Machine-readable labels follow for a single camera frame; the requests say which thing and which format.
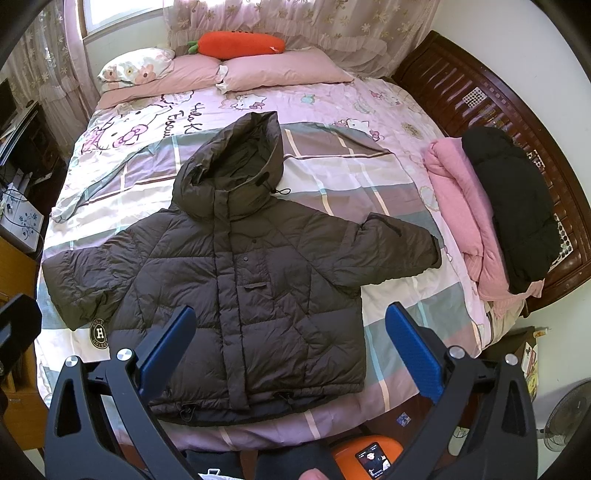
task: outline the person's hand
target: person's hand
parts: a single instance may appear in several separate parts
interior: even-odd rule
[[[317,468],[313,468],[302,473],[299,480],[329,480],[329,478]]]

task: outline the metal screw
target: metal screw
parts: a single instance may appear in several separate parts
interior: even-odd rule
[[[449,349],[449,354],[453,358],[459,360],[460,358],[464,358],[464,356],[466,355],[466,351],[461,346],[452,346]]]
[[[69,356],[66,358],[66,366],[73,367],[78,363],[78,357],[76,355]]]
[[[517,365],[517,363],[519,363],[519,359],[512,353],[508,353],[505,355],[505,362],[507,362],[509,365]]]
[[[129,360],[133,354],[133,351],[131,351],[129,348],[122,348],[117,352],[117,359],[125,362],[126,360]]]

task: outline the floral pillowcase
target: floral pillowcase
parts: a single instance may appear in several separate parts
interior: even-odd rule
[[[173,71],[174,51],[167,48],[141,48],[111,60],[100,71],[101,91],[133,87],[162,78]]]

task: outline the lace curtain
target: lace curtain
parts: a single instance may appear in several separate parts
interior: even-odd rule
[[[428,32],[439,0],[174,0],[164,8],[171,48],[212,30],[269,33],[287,48],[324,50],[341,68],[391,74]]]
[[[29,25],[2,68],[20,109],[29,100],[43,106],[64,158],[86,129],[89,117],[72,71],[66,43],[63,0],[54,0]]]

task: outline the pillow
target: pillow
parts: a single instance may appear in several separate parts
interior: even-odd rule
[[[228,72],[217,88],[222,93],[252,90],[260,86],[305,85],[306,83],[352,82],[354,78],[337,67],[318,48],[286,51],[280,55],[257,55],[225,61]]]
[[[199,41],[189,42],[189,46],[189,53],[194,53],[192,49],[195,48],[201,55],[220,60],[283,53],[285,50],[285,42],[273,35],[227,31],[204,33]]]
[[[111,60],[98,77],[104,92],[116,88],[143,85],[167,75],[172,70],[174,51],[167,48],[141,48]]]
[[[137,98],[212,87],[219,81],[216,75],[220,63],[218,59],[198,53],[196,55],[177,57],[173,61],[173,71],[166,77],[144,85],[106,92],[101,97],[97,108],[111,108],[119,103],[129,102]]]

